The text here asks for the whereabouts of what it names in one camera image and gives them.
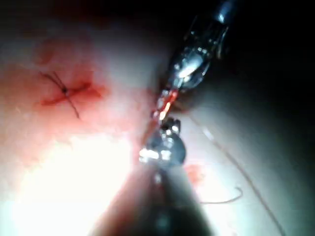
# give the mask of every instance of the thin suture strand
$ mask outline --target thin suture strand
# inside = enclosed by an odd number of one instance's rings
[[[45,74],[45,73],[42,73],[42,72],[40,72],[40,74],[41,74],[43,77],[47,78],[48,80],[52,81],[56,86],[58,86],[58,88],[59,88],[59,89],[61,90],[61,92],[63,93],[65,99],[69,102],[70,106],[73,108],[76,117],[77,117],[78,119],[80,119],[80,114],[79,114],[78,110],[76,109],[76,107],[74,106],[74,104],[73,104],[73,102],[72,102],[72,100],[70,99],[70,96],[69,96],[69,94],[68,94],[69,89],[63,84],[63,82],[62,82],[62,80],[60,79],[60,77],[58,76],[58,74],[57,74],[55,71],[53,71],[53,74],[54,74],[55,78],[53,78],[53,77],[52,77],[51,75],[49,75],[49,74]]]
[[[281,236],[285,236],[285,231],[284,228],[282,227],[282,225],[280,224],[280,222],[278,221],[278,219],[276,218],[276,216],[274,215],[274,213],[271,211],[271,209],[269,208],[268,204],[266,203],[266,201],[264,200],[264,198],[262,197],[260,191],[258,190],[258,188],[254,185],[252,178],[249,176],[249,174],[247,174],[247,172],[241,167],[241,165],[238,163],[238,161],[222,146],[220,145],[214,138],[209,138],[208,135],[206,135],[204,133],[204,129],[207,129],[208,132],[209,129],[204,126],[201,125],[201,123],[199,121],[197,121],[189,112],[187,112],[187,110],[184,108],[184,106],[179,102],[179,101],[175,101],[174,106],[177,107],[179,110],[181,110],[184,114],[186,114],[193,123],[195,123],[202,131],[202,133],[206,136],[206,138],[219,150],[221,150],[224,153],[224,156],[238,169],[238,171],[241,173],[241,175],[244,177],[244,179],[246,180],[246,182],[249,184],[249,186],[251,187],[251,189],[253,190],[254,194],[256,195],[256,197],[258,198],[258,200],[260,201],[260,203],[263,205],[264,209],[266,210],[267,214],[269,215],[270,219],[272,220],[272,222],[275,224],[279,234]]]

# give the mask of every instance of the skin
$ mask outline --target skin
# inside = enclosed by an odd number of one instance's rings
[[[130,35],[137,27],[123,21],[102,28],[80,21],[51,28],[32,23],[15,29],[17,38],[3,39],[0,197],[6,235],[40,235],[51,221],[56,227],[48,234],[86,235],[121,189],[155,105],[157,72],[171,54],[170,42],[154,29]],[[189,162],[185,170],[197,186],[202,168]],[[75,208],[85,213],[78,217]],[[65,226],[66,218],[73,220]]]
[[[176,44],[148,17],[36,6],[1,14],[13,19],[0,37],[0,235],[85,236],[117,196],[141,203],[145,195],[137,187],[147,174],[133,164]],[[21,12],[26,19],[15,17]],[[277,139],[289,127],[260,103],[251,106],[233,77],[214,77],[198,90],[205,93],[179,98],[171,115],[182,122],[184,170],[198,200],[229,202],[244,192],[233,204],[203,206],[215,235],[281,235],[227,153],[287,235],[310,229],[303,209],[313,200],[287,160],[292,135]]]

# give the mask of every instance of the knotted suture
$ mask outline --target knotted suture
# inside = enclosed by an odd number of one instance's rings
[[[62,82],[62,80],[60,79],[60,77],[58,76],[58,74],[53,71],[53,75],[50,74],[45,74],[40,72],[41,76],[43,76],[44,78],[50,80],[53,84],[55,84],[61,92],[61,96],[52,100],[44,100],[41,102],[41,104],[43,106],[53,106],[56,105],[60,102],[63,101],[67,101],[70,106],[73,108],[75,115],[78,119],[80,119],[80,115],[79,112],[77,110],[77,108],[74,106],[71,97],[84,91],[87,90],[89,88],[89,84],[83,84],[81,87],[79,88],[68,88],[67,86],[65,86],[65,84]]]

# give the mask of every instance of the bloodstain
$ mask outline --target bloodstain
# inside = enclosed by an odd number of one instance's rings
[[[200,165],[191,164],[184,166],[190,182],[193,186],[199,185],[204,180],[204,174]]]

